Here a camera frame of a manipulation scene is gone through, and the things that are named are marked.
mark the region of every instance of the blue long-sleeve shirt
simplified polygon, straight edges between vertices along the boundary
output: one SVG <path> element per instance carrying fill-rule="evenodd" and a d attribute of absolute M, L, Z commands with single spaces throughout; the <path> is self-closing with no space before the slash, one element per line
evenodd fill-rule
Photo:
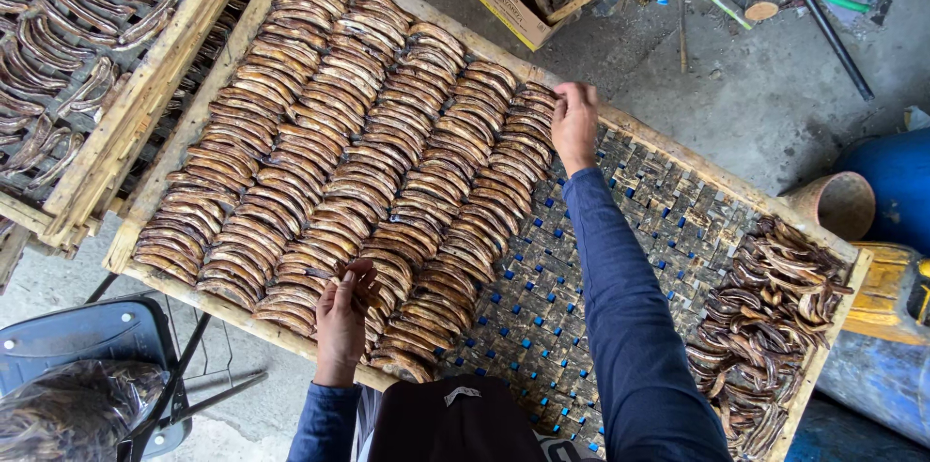
<path fill-rule="evenodd" d="M 563 197 L 584 274 L 607 459 L 730 461 L 720 421 L 688 373 L 668 301 L 600 170 L 577 171 Z M 288 461 L 348 461 L 358 395 L 311 384 Z"/>

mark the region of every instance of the woven bamboo mat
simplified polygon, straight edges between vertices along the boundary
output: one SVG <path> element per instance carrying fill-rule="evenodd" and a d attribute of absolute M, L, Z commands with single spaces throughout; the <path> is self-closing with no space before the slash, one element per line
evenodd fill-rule
<path fill-rule="evenodd" d="M 707 292 L 720 285 L 757 214 L 712 185 L 695 182 L 667 155 L 601 126 L 598 166 L 643 246 L 684 340 L 702 320 Z M 482 289 L 471 331 L 442 356 L 444 374 L 505 380 L 539 433 L 586 444 L 605 456 L 597 378 L 588 351 L 584 290 L 571 214 L 562 200 L 565 171 L 533 194 L 533 212 Z"/>

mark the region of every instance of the plastic sheet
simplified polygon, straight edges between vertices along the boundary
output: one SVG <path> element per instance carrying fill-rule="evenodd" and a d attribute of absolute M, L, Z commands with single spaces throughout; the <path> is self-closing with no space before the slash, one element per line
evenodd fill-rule
<path fill-rule="evenodd" d="M 114 460 L 168 377 L 134 361 L 52 368 L 0 399 L 0 460 Z"/>

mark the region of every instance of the yellow object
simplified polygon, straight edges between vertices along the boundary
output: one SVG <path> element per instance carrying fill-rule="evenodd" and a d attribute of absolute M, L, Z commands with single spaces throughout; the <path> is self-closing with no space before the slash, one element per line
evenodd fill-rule
<path fill-rule="evenodd" d="M 875 254 L 843 330 L 904 344 L 930 345 L 930 259 L 909 246 L 853 242 Z"/>

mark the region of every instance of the wooden frame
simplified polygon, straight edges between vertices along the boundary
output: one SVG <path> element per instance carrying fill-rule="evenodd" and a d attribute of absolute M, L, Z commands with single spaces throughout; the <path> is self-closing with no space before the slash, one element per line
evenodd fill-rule
<path fill-rule="evenodd" d="M 92 216 L 101 219 L 106 213 L 227 1 L 183 0 L 43 203 L 41 212 L 51 216 L 50 220 L 34 216 L 30 210 L 35 209 L 7 196 L 0 206 L 12 210 L 9 218 L 54 247 L 76 245 L 87 234 L 96 233 L 99 220 Z"/>
<path fill-rule="evenodd" d="M 207 103 L 232 75 L 236 61 L 245 53 L 250 40 L 256 35 L 271 1 L 251 0 L 242 19 L 240 19 L 230 36 L 227 49 L 223 51 L 222 57 L 214 65 L 197 96 L 194 97 L 191 107 L 181 120 L 179 130 L 167 142 L 165 151 L 162 153 L 161 159 L 155 164 L 155 169 L 149 180 L 144 185 L 140 185 L 142 191 L 136 197 L 132 207 L 128 209 L 126 219 L 119 229 L 116 239 L 112 242 L 109 253 L 104 258 L 103 266 L 110 271 L 137 278 L 154 289 L 211 313 L 256 337 L 293 351 L 308 360 L 315 361 L 316 344 L 311 339 L 300 337 L 273 323 L 252 319 L 250 313 L 239 308 L 239 306 L 226 302 L 215 295 L 195 291 L 190 285 L 160 272 L 157 268 L 131 260 L 132 250 L 140 230 L 155 213 L 161 196 L 167 189 L 165 176 L 170 171 L 180 168 L 185 158 L 186 148 L 197 140 L 203 125 L 209 117 L 206 108 Z M 421 20 L 430 21 L 441 28 L 446 28 L 449 33 L 461 40 L 471 53 L 483 59 L 494 61 L 497 64 L 503 64 L 516 75 L 518 80 L 532 80 L 549 86 L 561 81 L 558 76 L 551 72 L 505 52 L 453 19 L 442 15 L 436 8 L 422 0 L 394 0 L 394 2 Z M 599 106 L 599 113 L 602 123 L 612 129 L 633 135 L 637 144 L 645 145 L 645 147 L 651 149 L 660 148 L 669 155 L 670 159 L 680 164 L 685 170 L 690 171 L 692 176 L 696 175 L 700 180 L 713 184 L 724 193 L 750 204 L 756 211 L 781 217 L 787 223 L 803 231 L 810 241 L 831 248 L 844 261 L 853 264 L 847 285 L 856 290 L 858 289 L 865 277 L 868 264 L 871 262 L 871 253 L 868 251 L 860 252 L 848 242 L 817 226 L 812 220 L 797 214 L 781 200 L 769 197 L 732 173 L 706 161 L 695 152 L 671 140 L 668 136 L 659 134 L 644 123 L 640 123 L 627 113 L 607 104 Z M 853 299 L 854 295 L 848 295 L 837 307 L 834 326 L 827 334 L 830 341 L 836 338 L 842 328 L 843 320 L 849 312 Z M 797 428 L 801 410 L 806 405 L 814 382 L 820 374 L 824 361 L 826 361 L 827 354 L 828 351 L 819 350 L 818 353 L 807 360 L 806 381 L 792 401 L 789 420 L 781 433 L 784 438 L 778 439 L 775 448 L 767 458 L 768 460 L 780 460 L 787 452 L 787 445 L 791 443 L 791 436 Z M 356 369 L 355 378 L 359 382 L 380 390 L 396 382 L 396 379 L 391 375 L 363 365 L 359 365 Z"/>

